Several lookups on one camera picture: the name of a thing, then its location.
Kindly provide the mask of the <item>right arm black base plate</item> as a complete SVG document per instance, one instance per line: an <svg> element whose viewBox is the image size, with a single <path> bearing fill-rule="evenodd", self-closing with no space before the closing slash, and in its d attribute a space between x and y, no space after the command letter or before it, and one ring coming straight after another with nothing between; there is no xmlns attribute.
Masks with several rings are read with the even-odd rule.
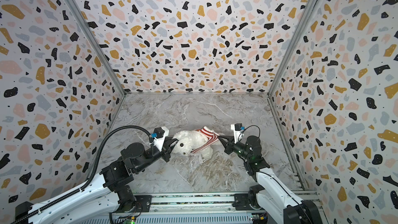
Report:
<svg viewBox="0 0 398 224"><path fill-rule="evenodd" d="M253 195L252 192L248 192L235 194L232 206L237 211L263 211L276 205L270 196L260 193Z"/></svg>

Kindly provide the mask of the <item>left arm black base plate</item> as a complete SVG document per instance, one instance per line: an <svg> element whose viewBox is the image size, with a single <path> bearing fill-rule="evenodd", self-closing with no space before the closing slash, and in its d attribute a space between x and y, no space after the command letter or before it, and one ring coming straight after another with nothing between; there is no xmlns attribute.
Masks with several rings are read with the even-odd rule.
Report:
<svg viewBox="0 0 398 224"><path fill-rule="evenodd" d="M128 214L148 213L152 203L152 195L134 195L132 200L127 200L126 204L121 205L121 212Z"/></svg>

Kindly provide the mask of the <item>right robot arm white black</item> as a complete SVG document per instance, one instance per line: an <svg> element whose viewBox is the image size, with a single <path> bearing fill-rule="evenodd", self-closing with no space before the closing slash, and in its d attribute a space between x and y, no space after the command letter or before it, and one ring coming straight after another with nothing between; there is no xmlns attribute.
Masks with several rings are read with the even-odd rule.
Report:
<svg viewBox="0 0 398 224"><path fill-rule="evenodd" d="M255 224L266 223L271 217L277 224L321 224L319 209L313 201L304 200L290 190L273 172L262 157L261 141L249 136L245 143L233 136L219 136L228 155L235 153L242 159L249 176L257 183L246 194L235 194L232 206L239 211L262 211L253 217Z"/></svg>

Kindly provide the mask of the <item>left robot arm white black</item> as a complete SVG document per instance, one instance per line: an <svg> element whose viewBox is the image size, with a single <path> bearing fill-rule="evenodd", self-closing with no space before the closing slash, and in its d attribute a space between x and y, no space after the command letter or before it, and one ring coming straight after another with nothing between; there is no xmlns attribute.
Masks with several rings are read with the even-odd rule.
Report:
<svg viewBox="0 0 398 224"><path fill-rule="evenodd" d="M16 207L17 224L78 224L103 213L143 211L144 204L134 196L129 183L150 165L169 161L177 139L156 139L149 149L132 143L110 165L75 188L50 200Z"/></svg>

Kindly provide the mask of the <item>red white striped sweater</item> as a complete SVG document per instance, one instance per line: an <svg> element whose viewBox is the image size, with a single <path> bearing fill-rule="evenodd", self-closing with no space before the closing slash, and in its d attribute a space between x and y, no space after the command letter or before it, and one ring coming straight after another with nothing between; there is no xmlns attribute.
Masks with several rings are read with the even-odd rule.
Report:
<svg viewBox="0 0 398 224"><path fill-rule="evenodd" d="M213 143L215 143L216 141L218 141L218 136L219 134L216 133L214 130L209 129L208 127L203 127L201 129L197 129L195 130L197 132L199 132L200 134L202 134L202 136L205 137L206 142L200 146L199 148L194 149L193 151L191 151L191 153L198 153L203 151L204 149L210 147Z"/></svg>

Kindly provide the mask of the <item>white plush teddy bear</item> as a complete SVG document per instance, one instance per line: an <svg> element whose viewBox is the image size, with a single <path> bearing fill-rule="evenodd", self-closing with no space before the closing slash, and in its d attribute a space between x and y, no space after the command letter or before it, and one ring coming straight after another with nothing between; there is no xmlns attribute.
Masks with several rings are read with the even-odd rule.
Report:
<svg viewBox="0 0 398 224"><path fill-rule="evenodd" d="M182 156L201 155L204 160L210 159L213 155L214 151L211 146L201 152L191 153L191 151L199 148L206 142L205 137L195 130L179 131L173 137L179 140L178 143L174 146L173 153Z"/></svg>

